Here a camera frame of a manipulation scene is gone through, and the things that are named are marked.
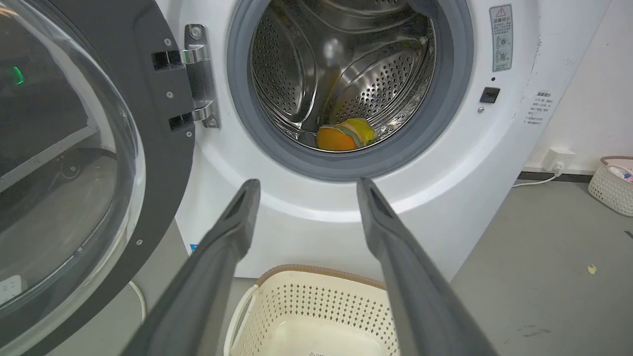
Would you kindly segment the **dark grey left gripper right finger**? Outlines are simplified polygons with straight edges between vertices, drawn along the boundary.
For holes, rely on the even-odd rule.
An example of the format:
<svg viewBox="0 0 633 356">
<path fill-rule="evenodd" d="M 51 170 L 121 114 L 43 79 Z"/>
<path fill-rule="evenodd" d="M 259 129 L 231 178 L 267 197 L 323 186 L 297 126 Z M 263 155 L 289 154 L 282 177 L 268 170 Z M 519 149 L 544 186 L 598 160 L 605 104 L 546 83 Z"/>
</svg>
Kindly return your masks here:
<svg viewBox="0 0 633 356">
<path fill-rule="evenodd" d="M 495 356 L 449 282 L 370 178 L 357 181 L 367 246 L 380 262 L 405 356 Z"/>
</svg>

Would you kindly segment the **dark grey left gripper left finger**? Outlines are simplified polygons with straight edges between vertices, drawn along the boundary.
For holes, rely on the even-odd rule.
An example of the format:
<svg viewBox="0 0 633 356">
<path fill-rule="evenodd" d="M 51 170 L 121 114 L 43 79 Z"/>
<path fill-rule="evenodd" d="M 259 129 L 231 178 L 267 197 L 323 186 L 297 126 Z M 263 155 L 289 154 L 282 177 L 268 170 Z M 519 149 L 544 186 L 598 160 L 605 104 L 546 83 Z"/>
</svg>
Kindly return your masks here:
<svg viewBox="0 0 633 356">
<path fill-rule="evenodd" d="M 261 185 L 249 179 L 177 272 L 124 356 L 213 356 L 231 282 L 251 247 Z"/>
</svg>

